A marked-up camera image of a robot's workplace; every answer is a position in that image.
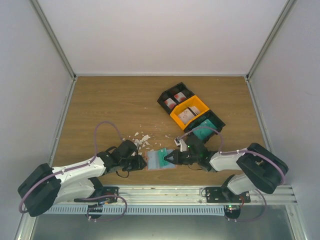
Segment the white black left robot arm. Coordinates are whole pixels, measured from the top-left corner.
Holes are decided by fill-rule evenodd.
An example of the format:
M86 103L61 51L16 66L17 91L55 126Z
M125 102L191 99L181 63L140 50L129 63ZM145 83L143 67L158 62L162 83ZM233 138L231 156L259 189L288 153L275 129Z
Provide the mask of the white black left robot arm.
M21 197L19 211L37 217L64 202L94 203L95 206L116 202L118 189L107 189L99 177L146 168L147 162L138 149L135 143L125 140L118 147L112 146L88 160L60 167L39 165L17 189Z

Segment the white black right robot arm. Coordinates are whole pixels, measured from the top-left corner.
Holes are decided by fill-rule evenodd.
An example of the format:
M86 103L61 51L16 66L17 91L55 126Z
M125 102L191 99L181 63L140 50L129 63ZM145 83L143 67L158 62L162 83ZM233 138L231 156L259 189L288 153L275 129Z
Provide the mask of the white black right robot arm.
M285 182L289 167L287 164L258 143L235 151L211 151L195 135L176 139L179 149L173 150L164 160L174 165L197 164L206 172L226 170L242 171L242 174L229 176L220 192L223 200L234 202L241 194L259 190L273 194L275 189Z

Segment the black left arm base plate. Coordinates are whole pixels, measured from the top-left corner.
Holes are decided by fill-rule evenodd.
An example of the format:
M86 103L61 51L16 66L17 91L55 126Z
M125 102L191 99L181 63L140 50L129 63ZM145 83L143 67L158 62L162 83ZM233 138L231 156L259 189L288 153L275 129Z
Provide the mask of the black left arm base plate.
M118 186L103 186L99 189L96 189L89 197L87 198L75 198L74 202L76 203L115 203L117 198L112 197L103 197L105 195L118 195L119 187Z

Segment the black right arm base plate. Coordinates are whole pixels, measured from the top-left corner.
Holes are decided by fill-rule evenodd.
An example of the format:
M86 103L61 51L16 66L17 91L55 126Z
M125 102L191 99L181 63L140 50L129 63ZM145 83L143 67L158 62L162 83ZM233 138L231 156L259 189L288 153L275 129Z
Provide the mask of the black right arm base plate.
M236 195L227 187L207 186L200 190L200 195L206 199L207 203L244 204L251 202L248 191Z

